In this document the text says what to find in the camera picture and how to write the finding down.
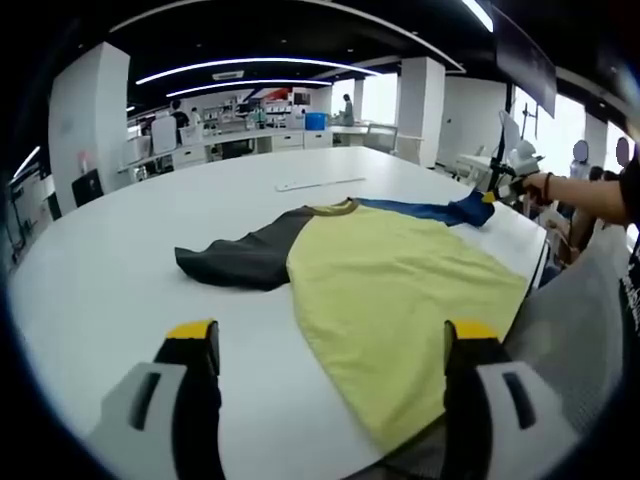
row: hand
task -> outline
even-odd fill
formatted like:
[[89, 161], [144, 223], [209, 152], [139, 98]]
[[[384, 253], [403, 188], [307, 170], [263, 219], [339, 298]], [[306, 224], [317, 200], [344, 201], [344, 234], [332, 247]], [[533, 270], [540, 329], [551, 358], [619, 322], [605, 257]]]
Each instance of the hand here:
[[535, 187], [538, 190], [542, 190], [544, 188], [544, 182], [547, 178], [546, 173], [532, 173], [531, 175], [525, 177], [522, 182], [522, 186], [527, 187]]

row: monitor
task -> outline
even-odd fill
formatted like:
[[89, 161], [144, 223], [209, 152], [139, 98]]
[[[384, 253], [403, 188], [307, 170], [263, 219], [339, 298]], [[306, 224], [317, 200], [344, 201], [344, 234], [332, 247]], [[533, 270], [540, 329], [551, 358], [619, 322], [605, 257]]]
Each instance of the monitor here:
[[498, 68], [555, 117], [555, 65], [513, 20], [495, 6], [492, 11]]

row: ceiling light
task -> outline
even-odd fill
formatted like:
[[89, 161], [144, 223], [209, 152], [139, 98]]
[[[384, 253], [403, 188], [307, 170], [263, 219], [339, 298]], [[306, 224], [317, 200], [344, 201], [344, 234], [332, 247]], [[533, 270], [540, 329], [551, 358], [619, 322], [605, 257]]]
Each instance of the ceiling light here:
[[484, 9], [480, 5], [478, 5], [476, 0], [462, 0], [462, 3], [464, 3], [467, 8], [471, 10], [471, 12], [476, 17], [478, 17], [478, 20], [482, 22], [487, 30], [493, 33], [493, 20], [491, 20], [491, 17], [489, 17], [487, 12], [485, 12]]
[[211, 85], [203, 85], [202, 87], [188, 88], [186, 90], [180, 90], [179, 92], [167, 93], [167, 97], [175, 97], [176, 95], [184, 95], [185, 93], [197, 92], [200, 90], [207, 90], [210, 88], [222, 88], [222, 87], [235, 87], [236, 85], [255, 85], [258, 83], [294, 83], [294, 84], [306, 84], [306, 85], [331, 85], [331, 82], [323, 82], [320, 80], [241, 80], [239, 82], [225, 82], [225, 83], [213, 83]]
[[220, 65], [235, 65], [238, 63], [264, 63], [264, 62], [304, 63], [308, 65], [320, 65], [322, 67], [342, 68], [344, 70], [352, 70], [354, 72], [366, 73], [367, 75], [381, 75], [380, 73], [375, 72], [373, 70], [369, 70], [367, 68], [354, 67], [352, 65], [346, 65], [343, 63], [325, 62], [324, 60], [311, 60], [308, 58], [258, 57], [258, 58], [235, 58], [232, 60], [215, 60], [212, 62], [187, 65], [186, 67], [174, 68], [172, 70], [167, 70], [166, 72], [156, 73], [155, 75], [141, 78], [140, 80], [136, 81], [136, 85], [142, 85], [143, 83], [147, 83], [152, 80], [157, 80], [158, 78], [167, 77], [175, 73], [186, 72], [188, 70], [195, 70], [198, 68], [218, 67]]
[[35, 157], [38, 152], [40, 151], [40, 146], [38, 145], [36, 148], [33, 149], [33, 151], [29, 154], [29, 156], [26, 158], [26, 160], [24, 162], [22, 162], [22, 165], [20, 165], [20, 168], [18, 168], [18, 170], [16, 170], [16, 173], [13, 175], [13, 179], [15, 179], [18, 175], [20, 175], [20, 172], [22, 172], [22, 170], [24, 170], [24, 167], [27, 166], [27, 164], [31, 161], [31, 159], [33, 157]]

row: dark gray sleeve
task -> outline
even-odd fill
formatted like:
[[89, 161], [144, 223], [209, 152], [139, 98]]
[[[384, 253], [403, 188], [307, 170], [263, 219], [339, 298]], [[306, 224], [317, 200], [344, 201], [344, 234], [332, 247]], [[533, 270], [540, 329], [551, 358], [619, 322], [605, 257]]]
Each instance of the dark gray sleeve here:
[[273, 290], [289, 282], [287, 256], [311, 218], [312, 211], [302, 207], [240, 240], [216, 240], [202, 252], [176, 247], [176, 262], [201, 283]]

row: person's arm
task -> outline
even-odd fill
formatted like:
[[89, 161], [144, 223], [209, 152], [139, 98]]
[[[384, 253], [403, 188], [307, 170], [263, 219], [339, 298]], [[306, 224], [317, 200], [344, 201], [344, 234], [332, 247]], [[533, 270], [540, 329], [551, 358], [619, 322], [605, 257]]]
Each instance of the person's arm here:
[[[552, 175], [549, 178], [547, 197], [549, 200], [559, 200], [580, 208], [586, 213], [607, 222], [626, 225], [634, 219], [640, 218], [636, 213], [640, 211], [640, 202], [637, 200], [640, 198], [640, 182], [633, 181], [640, 177], [637, 173], [633, 178], [621, 178], [619, 182], [589, 182], [588, 180]], [[544, 191], [546, 178], [547, 174], [534, 173], [525, 178], [524, 186], [533, 186], [542, 192]], [[638, 185], [638, 187], [635, 187], [636, 191], [633, 191], [633, 183]], [[623, 198], [623, 190], [625, 188], [627, 194]]]

